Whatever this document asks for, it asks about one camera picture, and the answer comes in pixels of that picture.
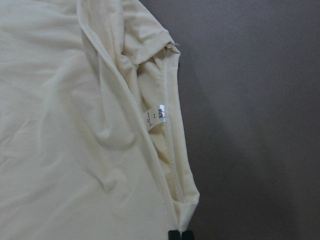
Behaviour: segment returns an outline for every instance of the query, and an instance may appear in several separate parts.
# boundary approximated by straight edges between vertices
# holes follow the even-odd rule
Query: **gray surface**
[[[196,239],[320,239],[320,1],[141,2],[180,44]]]

